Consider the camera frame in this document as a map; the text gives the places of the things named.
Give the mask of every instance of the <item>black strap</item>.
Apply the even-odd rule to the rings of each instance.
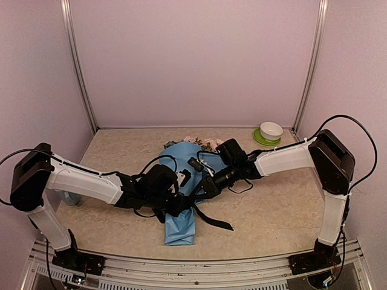
[[[218,227],[218,228],[224,228],[225,230],[234,231],[234,229],[232,228],[232,226],[228,222],[218,221],[216,219],[212,219],[212,218],[206,216],[204,213],[202,213],[200,211],[198,206],[196,204],[194,204],[194,203],[192,204],[192,207],[196,211],[198,216],[202,220],[204,220],[206,223],[208,223],[209,225],[213,225],[214,227]]]
[[[154,208],[152,210],[156,214],[158,221],[162,224],[165,224],[165,213],[163,213],[161,210],[155,210]]]

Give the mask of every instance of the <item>pink wall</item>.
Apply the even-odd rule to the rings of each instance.
[[[293,124],[319,1],[71,1],[100,127]]]
[[[358,237],[378,289],[387,268],[387,2],[329,1],[316,78],[300,136],[311,135],[327,117],[360,120],[378,145],[376,173],[354,192],[347,232]],[[349,121],[328,126],[356,157],[356,177],[372,166],[369,141]]]
[[[0,159],[45,141],[78,161],[92,138],[73,73],[60,2],[0,2]],[[13,166],[0,168],[0,197],[9,201]],[[0,204],[0,288],[16,289],[35,230]]]

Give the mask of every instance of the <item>green saucer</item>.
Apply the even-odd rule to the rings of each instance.
[[[262,137],[260,128],[254,130],[253,137],[255,141],[265,146],[275,146],[281,142],[281,138],[275,141],[266,140],[264,137]]]

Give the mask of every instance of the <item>metal frame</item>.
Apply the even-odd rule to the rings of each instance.
[[[314,79],[314,73],[317,67],[317,58],[319,56],[321,40],[324,32],[327,7],[328,0],[320,0],[319,15],[317,17],[317,26],[316,32],[314,34],[313,49],[308,67],[307,79],[305,81],[304,90],[302,91],[302,98],[298,107],[296,119],[293,124],[293,130],[295,133],[297,133],[300,128],[302,118],[304,117],[308,99],[310,96],[310,90]]]
[[[340,255],[343,254],[343,240],[338,244]],[[362,290],[372,290],[368,268],[357,240],[349,240],[345,245],[345,264],[353,263]],[[35,277],[47,276],[45,260],[45,242],[36,241],[28,263],[25,267],[21,290],[30,290]],[[54,250],[50,247],[49,259]],[[289,279],[306,277],[326,270],[292,275],[288,257],[290,254],[211,261],[155,260],[135,257],[122,257],[103,254],[106,257],[102,276],[88,275],[89,285],[84,289],[134,289],[134,290],[177,290],[177,289],[217,289],[217,290],[251,290],[251,289],[287,289]],[[68,269],[50,265],[51,275],[62,282],[71,280],[73,274],[82,276]]]
[[[95,134],[98,131],[99,127],[96,122],[96,117],[94,115],[93,108],[91,107],[91,102],[86,89],[85,79],[83,78],[82,68],[80,65],[76,38],[74,34],[73,20],[71,18],[70,1],[60,0],[60,5],[62,7],[63,21],[65,23],[68,42],[70,45],[71,57],[73,59],[74,70],[78,80],[80,95],[82,97],[82,103],[86,110],[90,128]]]

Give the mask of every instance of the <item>blue bag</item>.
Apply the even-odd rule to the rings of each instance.
[[[195,186],[201,181],[202,174],[195,171],[187,162],[191,157],[196,159],[197,152],[201,147],[194,143],[180,142],[164,151],[160,155],[172,155],[176,158],[177,172],[188,170],[191,173],[191,178],[184,187],[179,189],[179,192],[184,195],[189,195]],[[216,155],[201,153],[200,158],[205,160],[211,168],[216,172],[225,167],[221,158]],[[166,165],[172,170],[175,168],[175,163],[169,158],[160,159],[160,164]],[[182,211],[178,217],[173,217],[166,214],[165,217],[165,240],[167,246],[174,245],[192,245],[195,235],[195,219],[192,208]]]

